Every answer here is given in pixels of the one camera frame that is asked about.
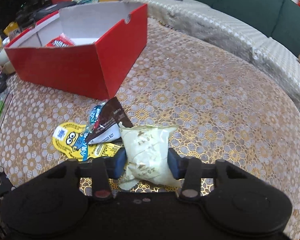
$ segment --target patterned tablecloth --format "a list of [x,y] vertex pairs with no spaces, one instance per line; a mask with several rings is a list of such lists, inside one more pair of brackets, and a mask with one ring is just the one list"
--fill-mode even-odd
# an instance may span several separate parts
[[[8,87],[14,97],[0,133],[0,165],[17,186],[66,159],[51,142],[54,129],[64,121],[86,121],[97,101],[17,75]],[[206,163],[226,159],[284,191],[293,202],[285,232],[299,239],[300,114],[265,74],[149,19],[148,44],[117,97],[134,125],[178,124],[170,143],[180,155]],[[90,186],[90,179],[82,179],[86,194]],[[203,194],[212,189],[212,179],[202,180]],[[133,188],[164,190],[174,189],[146,182]]]

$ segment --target plastic bag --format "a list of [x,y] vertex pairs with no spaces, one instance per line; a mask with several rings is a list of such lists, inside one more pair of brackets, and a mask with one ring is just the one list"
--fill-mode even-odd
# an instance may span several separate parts
[[141,179],[154,184],[180,187],[169,169],[168,140],[178,129],[177,125],[153,126],[141,125],[126,128],[119,124],[128,164],[119,180],[119,187],[129,190]]

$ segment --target round table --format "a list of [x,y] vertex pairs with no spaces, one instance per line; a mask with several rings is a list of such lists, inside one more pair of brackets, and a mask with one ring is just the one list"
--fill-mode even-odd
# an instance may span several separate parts
[[[66,159],[52,144],[54,129],[86,121],[98,101],[17,75],[8,87],[13,100],[0,132],[0,165],[18,186]],[[300,113],[265,74],[149,18],[148,44],[117,97],[134,125],[178,124],[170,145],[180,155],[205,163],[223,158],[285,192],[293,203],[285,232],[299,239]],[[118,189],[115,181],[111,185]],[[89,194],[90,186],[89,178],[82,179],[83,192]],[[212,189],[212,179],[203,179],[202,194]],[[175,189],[145,181],[132,189],[166,190]]]

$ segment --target cardboard box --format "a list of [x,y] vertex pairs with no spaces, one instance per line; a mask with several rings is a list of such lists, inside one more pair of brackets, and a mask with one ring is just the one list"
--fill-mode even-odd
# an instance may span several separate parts
[[[45,47],[61,33],[77,45]],[[146,42],[147,5],[103,2],[50,14],[6,52],[24,81],[103,100],[115,96]]]

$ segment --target yellow package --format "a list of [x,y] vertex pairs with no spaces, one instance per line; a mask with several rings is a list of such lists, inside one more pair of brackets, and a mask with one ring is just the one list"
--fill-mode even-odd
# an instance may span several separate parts
[[120,149],[120,146],[113,143],[87,145],[84,141],[87,136],[87,133],[84,133],[85,128],[85,125],[72,122],[65,122],[59,125],[52,137],[54,147],[66,154],[67,157],[75,158],[79,161],[85,161],[91,157],[113,157]]

